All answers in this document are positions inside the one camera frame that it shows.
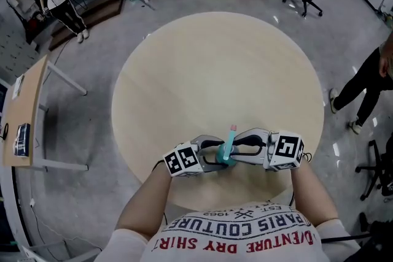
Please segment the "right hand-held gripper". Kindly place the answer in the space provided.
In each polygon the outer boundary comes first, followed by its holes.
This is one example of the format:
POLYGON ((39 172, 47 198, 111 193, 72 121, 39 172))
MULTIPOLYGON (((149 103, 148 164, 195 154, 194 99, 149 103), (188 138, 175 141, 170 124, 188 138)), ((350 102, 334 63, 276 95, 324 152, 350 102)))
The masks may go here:
POLYGON ((304 143, 301 135, 289 131, 276 133, 252 128, 234 138, 230 158, 237 162, 263 165, 266 170, 281 171, 299 168, 304 143))

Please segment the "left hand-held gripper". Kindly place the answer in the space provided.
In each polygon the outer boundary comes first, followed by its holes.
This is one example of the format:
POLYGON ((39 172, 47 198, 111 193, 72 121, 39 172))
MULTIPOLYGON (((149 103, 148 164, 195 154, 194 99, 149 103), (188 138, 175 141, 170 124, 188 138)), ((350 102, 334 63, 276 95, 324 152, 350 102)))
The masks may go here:
POLYGON ((190 141, 177 145, 174 149, 163 155, 163 161, 171 177, 192 177, 202 172, 218 172, 228 168, 225 163, 209 162, 205 156, 201 163, 197 156, 198 151, 219 147, 225 142, 215 136, 200 135, 190 141))

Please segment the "person's left forearm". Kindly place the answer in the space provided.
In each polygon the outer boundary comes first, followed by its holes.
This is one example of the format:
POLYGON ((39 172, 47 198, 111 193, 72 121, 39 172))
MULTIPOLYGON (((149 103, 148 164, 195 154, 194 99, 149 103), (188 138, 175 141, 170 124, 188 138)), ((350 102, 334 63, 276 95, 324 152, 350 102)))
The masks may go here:
POLYGON ((171 181, 172 177, 165 164, 157 164, 126 204, 116 228, 128 229, 147 240, 151 239, 161 226, 171 181))

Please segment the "person's right forearm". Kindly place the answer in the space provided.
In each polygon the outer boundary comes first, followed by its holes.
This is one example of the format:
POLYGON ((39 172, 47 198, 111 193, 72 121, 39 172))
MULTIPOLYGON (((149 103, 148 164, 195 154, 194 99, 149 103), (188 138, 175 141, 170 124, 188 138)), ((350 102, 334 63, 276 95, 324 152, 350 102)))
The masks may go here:
POLYGON ((338 219, 333 200, 309 162, 303 160, 299 168, 292 169, 291 179, 295 207, 312 225, 319 226, 329 220, 338 219))

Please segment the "person's white printed shirt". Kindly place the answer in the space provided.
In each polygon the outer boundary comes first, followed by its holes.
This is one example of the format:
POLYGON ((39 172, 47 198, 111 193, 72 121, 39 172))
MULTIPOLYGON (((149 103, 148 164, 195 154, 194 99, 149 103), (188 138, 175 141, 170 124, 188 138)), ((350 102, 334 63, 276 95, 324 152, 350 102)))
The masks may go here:
POLYGON ((356 241, 321 241, 347 235, 338 219, 313 226, 289 206, 252 202, 185 214, 149 241, 118 229, 95 262, 344 262, 356 241))

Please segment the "dark wooden step platform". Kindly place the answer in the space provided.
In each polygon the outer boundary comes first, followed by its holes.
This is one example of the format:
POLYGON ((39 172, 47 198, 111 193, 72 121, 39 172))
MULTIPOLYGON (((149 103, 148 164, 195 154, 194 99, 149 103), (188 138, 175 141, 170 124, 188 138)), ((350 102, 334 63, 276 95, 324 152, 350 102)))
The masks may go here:
MULTIPOLYGON (((88 29, 112 18, 121 13, 123 0, 94 0, 88 4, 88 9, 79 9, 88 29)), ((51 33, 52 40, 49 45, 49 51, 53 51, 67 40, 74 37, 74 34, 62 23, 57 23, 51 33)))

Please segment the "wooden desk with white legs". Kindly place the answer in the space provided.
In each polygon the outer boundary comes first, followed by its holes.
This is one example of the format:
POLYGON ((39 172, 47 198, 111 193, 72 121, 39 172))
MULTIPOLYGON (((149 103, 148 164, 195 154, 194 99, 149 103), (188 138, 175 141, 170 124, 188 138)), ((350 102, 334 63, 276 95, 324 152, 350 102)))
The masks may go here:
POLYGON ((48 160, 45 158, 34 157, 34 140, 37 131, 37 116, 39 110, 48 111, 45 105, 40 103, 41 91, 44 82, 44 76, 47 71, 57 75, 63 82, 77 90, 81 95, 87 95, 87 90, 82 88, 78 83, 69 78, 64 72, 58 69, 48 57, 41 58, 34 64, 24 75, 24 81, 19 97, 12 99, 14 87, 10 87, 5 101, 4 128, 7 136, 0 142, 2 144, 2 165, 8 167, 21 168, 58 168, 73 171, 87 171, 86 164, 65 163, 61 161, 48 160), (30 140, 29 140, 29 157, 21 158, 14 155, 13 143, 19 125, 29 123, 30 140))

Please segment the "dark blue book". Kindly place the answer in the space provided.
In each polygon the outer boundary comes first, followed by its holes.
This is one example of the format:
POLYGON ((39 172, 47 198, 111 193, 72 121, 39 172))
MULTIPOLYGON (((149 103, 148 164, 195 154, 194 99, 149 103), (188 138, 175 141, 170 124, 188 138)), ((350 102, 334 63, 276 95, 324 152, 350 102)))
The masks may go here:
POLYGON ((31 125, 29 123, 18 126, 15 140, 13 143, 14 155, 17 157, 29 157, 30 128, 31 125))

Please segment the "white papers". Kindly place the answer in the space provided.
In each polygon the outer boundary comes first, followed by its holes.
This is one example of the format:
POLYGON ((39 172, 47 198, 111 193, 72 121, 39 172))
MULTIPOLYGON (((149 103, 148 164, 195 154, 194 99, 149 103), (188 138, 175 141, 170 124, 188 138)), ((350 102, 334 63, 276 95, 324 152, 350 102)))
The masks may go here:
POLYGON ((17 77, 15 84, 14 84, 14 90, 12 93, 12 99, 16 99, 17 97, 19 97, 20 92, 21 92, 21 88, 23 85, 23 81, 24 81, 25 75, 22 74, 21 76, 17 77))

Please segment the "grey metal lockers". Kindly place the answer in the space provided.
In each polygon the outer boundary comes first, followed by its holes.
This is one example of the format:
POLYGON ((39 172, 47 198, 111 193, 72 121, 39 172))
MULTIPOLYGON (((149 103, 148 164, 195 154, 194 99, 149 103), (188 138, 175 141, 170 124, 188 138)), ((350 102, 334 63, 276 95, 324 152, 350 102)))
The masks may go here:
POLYGON ((39 60, 39 53, 0 15, 0 79, 13 84, 39 60))

